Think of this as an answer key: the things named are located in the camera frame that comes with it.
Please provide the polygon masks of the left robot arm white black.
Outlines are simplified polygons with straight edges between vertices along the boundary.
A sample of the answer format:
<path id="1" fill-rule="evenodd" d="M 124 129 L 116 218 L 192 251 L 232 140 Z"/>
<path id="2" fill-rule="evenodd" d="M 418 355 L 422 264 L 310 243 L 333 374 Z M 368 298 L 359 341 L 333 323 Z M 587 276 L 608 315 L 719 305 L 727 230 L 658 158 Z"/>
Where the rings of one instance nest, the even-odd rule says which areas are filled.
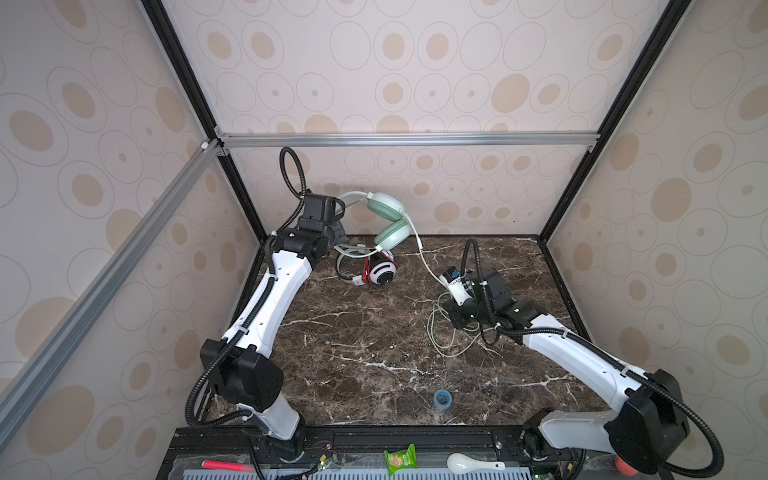
<path id="1" fill-rule="evenodd" d="M 295 461 L 304 451 L 306 422 L 283 395 L 284 374 L 270 356 L 301 285 L 346 236 L 342 200 L 310 192 L 304 178 L 289 189 L 299 204 L 261 246 L 267 270 L 238 319 L 220 340 L 208 340 L 201 348 L 204 371 L 189 393 L 184 415 L 193 428 L 235 420 L 255 425 L 282 459 Z M 195 406 L 205 387 L 236 405 L 236 411 L 213 420 L 198 419 Z"/>

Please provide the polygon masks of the white black headphones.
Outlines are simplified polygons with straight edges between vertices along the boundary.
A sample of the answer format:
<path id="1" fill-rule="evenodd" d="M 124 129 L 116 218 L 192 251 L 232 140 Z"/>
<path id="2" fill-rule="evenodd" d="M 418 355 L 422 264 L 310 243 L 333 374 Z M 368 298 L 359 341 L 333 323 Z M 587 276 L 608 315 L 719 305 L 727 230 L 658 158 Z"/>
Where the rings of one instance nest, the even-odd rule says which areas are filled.
<path id="1" fill-rule="evenodd" d="M 398 265 L 390 250 L 379 250 L 364 244 L 354 246 L 336 246 L 339 256 L 335 264 L 337 276 L 344 282 L 355 285 L 383 286 L 391 283 L 397 276 Z M 349 275 L 341 271 L 344 259 L 363 260 L 363 269 L 359 275 Z"/>

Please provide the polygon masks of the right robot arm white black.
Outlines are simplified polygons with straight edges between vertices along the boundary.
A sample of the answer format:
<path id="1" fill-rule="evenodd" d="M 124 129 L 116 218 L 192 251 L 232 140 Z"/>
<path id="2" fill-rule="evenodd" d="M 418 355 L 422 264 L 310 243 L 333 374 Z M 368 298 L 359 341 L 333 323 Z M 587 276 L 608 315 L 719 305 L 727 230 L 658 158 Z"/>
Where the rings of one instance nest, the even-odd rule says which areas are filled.
<path id="1" fill-rule="evenodd" d="M 481 336 L 510 338 L 575 376 L 607 405 L 602 412 L 542 409 L 522 426 L 520 445 L 533 461 L 557 450 L 613 454 L 632 472 L 705 479 L 719 474 L 724 449 L 714 430 L 682 399 L 679 382 L 658 369 L 624 362 L 559 322 L 539 305 L 516 299 L 496 270 L 482 265 L 476 239 L 459 267 L 440 276 L 452 325 L 475 323 Z"/>

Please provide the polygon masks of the green headphones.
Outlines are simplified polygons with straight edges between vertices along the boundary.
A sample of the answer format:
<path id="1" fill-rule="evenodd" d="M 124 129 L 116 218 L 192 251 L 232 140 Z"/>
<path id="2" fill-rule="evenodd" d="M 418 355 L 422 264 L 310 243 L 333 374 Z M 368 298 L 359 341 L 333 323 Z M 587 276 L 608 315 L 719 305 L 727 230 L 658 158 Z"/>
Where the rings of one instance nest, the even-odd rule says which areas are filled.
<path id="1" fill-rule="evenodd" d="M 344 204 L 344 209 L 351 207 L 359 199 L 364 199 L 367 209 L 375 216 L 389 222 L 375 238 L 375 246 L 371 253 L 363 255 L 363 258 L 374 253 L 392 251 L 409 236 L 417 235 L 415 225 L 407 214 L 403 204 L 394 197 L 379 192 L 350 191 L 341 194 L 338 200 Z"/>

